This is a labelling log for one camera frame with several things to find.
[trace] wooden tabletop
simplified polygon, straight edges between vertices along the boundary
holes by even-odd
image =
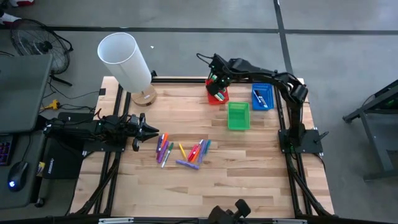
[[[251,110],[250,130],[230,131],[227,105],[209,105],[204,84],[155,83],[154,86],[158,94],[155,103],[139,107],[131,102],[129,114],[144,112],[149,125],[158,128],[160,134],[169,133],[174,148],[161,169],[155,161],[157,138],[142,143],[139,152],[132,150],[129,139],[119,167],[112,216],[207,217],[216,205],[235,211],[234,203],[240,198],[251,207],[248,217],[294,216],[285,157],[279,149],[276,110]],[[118,83],[114,77],[104,77],[102,88],[106,94],[98,98],[96,107],[102,109],[101,116],[113,113]],[[232,84],[228,92],[229,101],[251,105],[250,84]],[[125,96],[124,92],[119,115]],[[309,103],[304,104],[303,111],[303,122],[310,129],[313,121]],[[178,143],[188,154],[201,139],[212,142],[200,170],[176,165],[175,160],[183,158]],[[81,208],[97,187],[103,156],[104,153],[96,152],[84,160],[71,212]],[[302,157],[308,187],[325,209],[333,213],[322,163],[311,154]],[[302,191],[298,186],[297,189],[304,211]]]

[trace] gray floor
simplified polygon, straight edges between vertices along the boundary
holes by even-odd
[[[398,30],[396,0],[279,2],[286,29]],[[9,12],[65,26],[277,28],[272,0],[37,0],[30,8]],[[109,33],[57,33],[75,48],[70,67],[62,75],[74,86],[57,87],[68,96],[97,90],[109,72],[98,59],[96,48]],[[285,69],[278,34],[131,34],[150,69],[161,76],[206,75],[208,69],[195,57],[197,52],[243,57],[264,68]],[[0,43],[0,50],[13,52],[6,31],[0,32]],[[398,36],[288,35],[287,44],[294,72],[305,79],[310,90],[314,122],[320,131],[330,132],[323,140],[323,148],[335,213],[345,218],[398,222],[398,180],[363,182],[362,176],[379,171],[379,164],[362,124],[345,124],[341,119],[369,95],[397,79]],[[56,96],[62,103],[89,106],[95,105],[96,97],[70,101]],[[57,203],[46,205],[40,215],[65,213],[68,200],[57,198]],[[20,213],[8,211],[7,218],[17,218]]]

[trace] blue tray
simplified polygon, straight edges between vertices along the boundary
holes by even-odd
[[[258,90],[267,103],[268,108],[263,107],[254,95],[254,90]],[[274,109],[274,91],[271,84],[256,83],[251,87],[251,102],[253,110],[271,110]]]

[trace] green plastic container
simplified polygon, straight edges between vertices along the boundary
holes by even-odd
[[[250,129],[250,105],[249,103],[228,103],[228,129]]]

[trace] fan grille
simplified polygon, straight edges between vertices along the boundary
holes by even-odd
[[[52,74],[61,74],[69,66],[69,51],[63,41],[38,21],[19,19],[13,22],[11,42],[19,55],[52,54]]]

